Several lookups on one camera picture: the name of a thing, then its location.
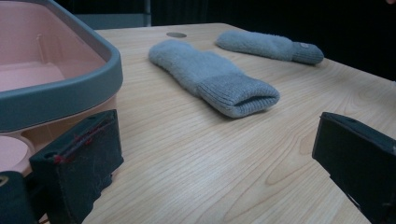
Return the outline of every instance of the fuzzy sock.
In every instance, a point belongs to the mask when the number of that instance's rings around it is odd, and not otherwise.
[[[279,100],[274,87],[246,76],[225,58],[196,50],[184,42],[165,40],[153,46],[148,57],[189,93],[202,97],[231,118],[263,111]]]
[[[323,61],[324,57],[315,45],[292,42],[279,35],[246,31],[226,31],[219,36],[216,44],[230,51],[297,63],[317,64]]]

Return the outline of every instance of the sock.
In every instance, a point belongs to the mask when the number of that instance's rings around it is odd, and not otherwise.
[[[279,35],[226,31],[219,36],[216,44],[222,49],[288,62],[317,64],[324,58],[322,51],[317,46],[292,42]]]
[[[148,58],[189,93],[231,118],[263,111],[279,100],[279,92],[271,85],[246,76],[227,59],[185,42],[165,40],[150,49]]]

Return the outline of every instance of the wooden table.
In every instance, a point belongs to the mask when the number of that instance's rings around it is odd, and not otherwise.
[[[311,152],[324,111],[396,138],[396,84],[327,59],[308,66],[216,47],[231,29],[98,31],[122,57],[125,163],[84,223],[368,223]],[[223,117],[149,62],[149,49],[169,32],[270,83],[279,103],[244,119]]]

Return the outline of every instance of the dark background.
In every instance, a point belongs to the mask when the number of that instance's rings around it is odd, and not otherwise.
[[[143,0],[59,0],[77,14],[142,13]],[[396,4],[385,0],[151,0],[155,25],[224,22],[317,45],[326,58],[396,80]]]

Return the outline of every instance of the pink round lid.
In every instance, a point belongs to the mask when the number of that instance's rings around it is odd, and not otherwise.
[[[26,158],[28,152],[29,147],[21,140],[0,136],[0,172],[18,171],[23,173],[29,166],[29,158]]]

